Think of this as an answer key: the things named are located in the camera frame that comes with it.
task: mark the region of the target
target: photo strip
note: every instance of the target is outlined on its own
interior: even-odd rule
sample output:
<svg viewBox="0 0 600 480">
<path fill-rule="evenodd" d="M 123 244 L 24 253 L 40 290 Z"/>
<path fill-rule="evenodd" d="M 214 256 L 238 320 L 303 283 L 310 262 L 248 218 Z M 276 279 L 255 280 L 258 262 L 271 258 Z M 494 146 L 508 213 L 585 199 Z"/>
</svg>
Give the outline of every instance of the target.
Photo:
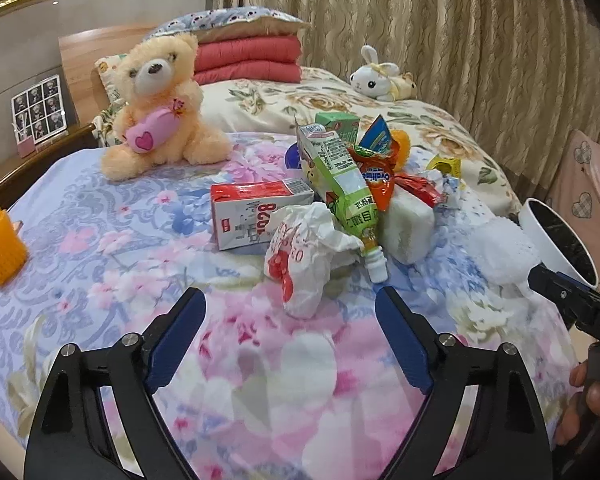
<svg viewBox="0 0 600 480">
<path fill-rule="evenodd" d="M 66 130 L 60 78 L 48 77 L 11 99 L 16 142 L 33 136 L 36 144 Z"/>
</svg>

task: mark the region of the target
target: white circular object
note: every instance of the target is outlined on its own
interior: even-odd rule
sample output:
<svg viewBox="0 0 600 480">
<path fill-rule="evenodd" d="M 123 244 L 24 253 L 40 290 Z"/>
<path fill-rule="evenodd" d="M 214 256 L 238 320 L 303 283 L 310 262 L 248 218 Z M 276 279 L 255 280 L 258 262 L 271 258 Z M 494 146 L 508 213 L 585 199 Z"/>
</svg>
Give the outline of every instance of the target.
<svg viewBox="0 0 600 480">
<path fill-rule="evenodd" d="M 540 225 L 540 222 L 538 221 L 536 216 L 531 211 L 531 208 L 529 207 L 529 204 L 531 202 L 538 202 L 542 206 L 551 210 L 551 212 L 555 214 L 564 225 L 567 226 L 567 228 L 569 229 L 569 231 L 571 231 L 576 240 L 579 241 L 579 243 L 584 248 L 584 251 L 586 252 L 587 256 L 589 257 L 591 267 L 593 267 L 593 273 L 596 277 L 594 283 L 589 283 L 587 280 L 585 280 L 580 275 L 580 273 L 573 267 L 573 265 L 571 265 L 571 263 L 567 260 L 564 254 L 562 254 L 560 249 L 554 244 L 551 238 L 549 238 L 549 235 L 546 233 L 544 228 Z M 552 270 L 553 272 L 561 272 L 563 274 L 566 274 L 570 278 L 578 280 L 579 282 L 584 283 L 585 285 L 590 286 L 591 288 L 596 288 L 598 286 L 598 270 L 596 269 L 596 265 L 593 262 L 593 258 L 591 257 L 589 250 L 584 245 L 584 243 L 582 243 L 580 237 L 573 231 L 573 229 L 571 229 L 570 225 L 567 224 L 567 222 L 564 221 L 564 218 L 558 215 L 557 212 L 551 209 L 547 204 L 540 202 L 535 198 L 527 198 L 525 205 L 522 206 L 522 209 L 520 210 L 520 213 L 518 215 L 518 221 L 520 222 L 520 227 L 522 227 L 522 230 L 526 233 L 526 235 L 529 238 L 531 238 L 532 242 L 536 245 L 538 253 L 540 254 L 540 259 L 549 270 Z"/>
</svg>

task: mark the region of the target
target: blue package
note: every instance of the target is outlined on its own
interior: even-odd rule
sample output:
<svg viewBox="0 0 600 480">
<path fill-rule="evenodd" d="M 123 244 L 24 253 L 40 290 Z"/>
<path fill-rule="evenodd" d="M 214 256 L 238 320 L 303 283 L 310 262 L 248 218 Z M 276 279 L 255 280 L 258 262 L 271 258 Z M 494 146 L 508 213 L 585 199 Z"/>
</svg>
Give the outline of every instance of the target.
<svg viewBox="0 0 600 480">
<path fill-rule="evenodd" d="M 298 152 L 298 144 L 294 143 L 289 146 L 289 149 L 285 153 L 285 166 L 290 170 L 299 170 L 300 166 L 300 153 Z"/>
<path fill-rule="evenodd" d="M 360 146 L 376 153 L 389 153 L 391 151 L 391 132 L 384 122 L 384 117 L 378 115 L 369 126 L 365 136 L 360 140 Z"/>
</svg>

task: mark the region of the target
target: stuffed animal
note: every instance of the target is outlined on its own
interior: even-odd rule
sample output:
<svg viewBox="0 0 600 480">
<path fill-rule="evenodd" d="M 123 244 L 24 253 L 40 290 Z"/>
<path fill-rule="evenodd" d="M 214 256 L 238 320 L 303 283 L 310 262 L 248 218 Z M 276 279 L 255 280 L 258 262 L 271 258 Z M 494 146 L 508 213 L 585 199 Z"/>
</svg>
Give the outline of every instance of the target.
<svg viewBox="0 0 600 480">
<path fill-rule="evenodd" d="M 378 64 L 378 53 L 372 46 L 364 45 L 360 52 L 366 65 L 351 74 L 351 86 L 354 90 L 387 102 L 415 99 L 418 96 L 418 88 L 411 72 L 401 75 L 395 63 Z"/>
<path fill-rule="evenodd" d="M 107 148 L 102 173 L 124 180 L 156 164 L 211 164 L 225 160 L 232 144 L 200 117 L 202 91 L 191 79 L 198 40 L 188 33 L 150 38 L 118 65 L 114 82 L 126 105 L 113 131 L 123 144 Z"/>
</svg>

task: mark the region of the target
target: white bunny plush toy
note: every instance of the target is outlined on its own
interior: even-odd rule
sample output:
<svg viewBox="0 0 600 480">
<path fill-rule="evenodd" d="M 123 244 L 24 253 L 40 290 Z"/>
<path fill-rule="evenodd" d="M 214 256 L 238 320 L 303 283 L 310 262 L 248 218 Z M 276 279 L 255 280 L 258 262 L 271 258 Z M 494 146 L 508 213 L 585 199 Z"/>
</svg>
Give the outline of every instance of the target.
<svg viewBox="0 0 600 480">
<path fill-rule="evenodd" d="M 378 53 L 372 46 L 364 45 L 360 52 L 366 65 L 351 74 L 351 86 L 354 90 L 386 102 L 417 97 L 418 88 L 411 72 L 400 74 L 395 63 L 378 64 Z"/>
</svg>

